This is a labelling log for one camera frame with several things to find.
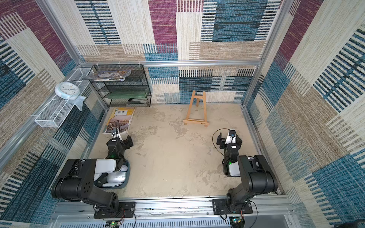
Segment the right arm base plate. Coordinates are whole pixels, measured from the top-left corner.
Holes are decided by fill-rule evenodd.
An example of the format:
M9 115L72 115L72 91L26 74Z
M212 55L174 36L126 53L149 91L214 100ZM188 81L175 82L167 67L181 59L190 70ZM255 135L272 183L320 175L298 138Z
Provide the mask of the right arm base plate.
M228 214L252 214L253 209L250 201L231 203L226 199L213 199L213 213L214 215L228 215Z

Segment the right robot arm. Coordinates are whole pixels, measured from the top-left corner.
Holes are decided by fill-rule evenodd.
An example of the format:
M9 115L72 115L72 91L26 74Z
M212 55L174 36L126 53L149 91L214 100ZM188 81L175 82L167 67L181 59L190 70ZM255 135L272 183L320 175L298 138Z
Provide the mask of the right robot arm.
M263 155L239 155L242 139L234 130L227 137L217 137L216 145L223 150L222 170L227 177L239 177L241 183L229 189L225 200L214 199L215 215L251 214L251 199L258 195L276 192L278 181Z

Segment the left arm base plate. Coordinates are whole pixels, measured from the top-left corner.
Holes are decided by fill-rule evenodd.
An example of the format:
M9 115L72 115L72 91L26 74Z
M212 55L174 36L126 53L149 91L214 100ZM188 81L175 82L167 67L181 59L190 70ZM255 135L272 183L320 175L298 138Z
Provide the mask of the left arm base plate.
M95 219L116 219L116 218L132 218L136 207L135 201L119 202L116 209L101 208L96 206Z

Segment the white rounded mouse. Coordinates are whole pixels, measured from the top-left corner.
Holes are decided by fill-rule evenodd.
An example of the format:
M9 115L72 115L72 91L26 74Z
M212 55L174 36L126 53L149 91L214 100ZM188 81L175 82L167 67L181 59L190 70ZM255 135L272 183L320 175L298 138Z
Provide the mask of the white rounded mouse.
M102 187L117 187L122 185L126 181L128 167L122 165L119 171L109 173L106 179L106 183L102 184Z

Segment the teal storage box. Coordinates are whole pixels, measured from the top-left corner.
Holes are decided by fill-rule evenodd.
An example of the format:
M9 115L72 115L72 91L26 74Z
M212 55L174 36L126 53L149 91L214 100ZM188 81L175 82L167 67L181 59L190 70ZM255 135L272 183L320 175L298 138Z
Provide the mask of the teal storage box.
M97 159L94 185L99 188L122 189L130 176L130 165L128 160Z

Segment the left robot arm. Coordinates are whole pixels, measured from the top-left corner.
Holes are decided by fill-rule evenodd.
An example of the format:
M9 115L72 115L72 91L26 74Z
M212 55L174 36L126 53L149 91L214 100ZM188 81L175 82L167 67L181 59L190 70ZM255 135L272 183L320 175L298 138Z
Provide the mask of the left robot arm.
M125 150L133 147L131 136L114 137L106 143L105 159L68 159L56 178L51 195L55 199L82 201L92 205L95 219L132 218L134 202L120 203L116 193L129 181L131 166Z

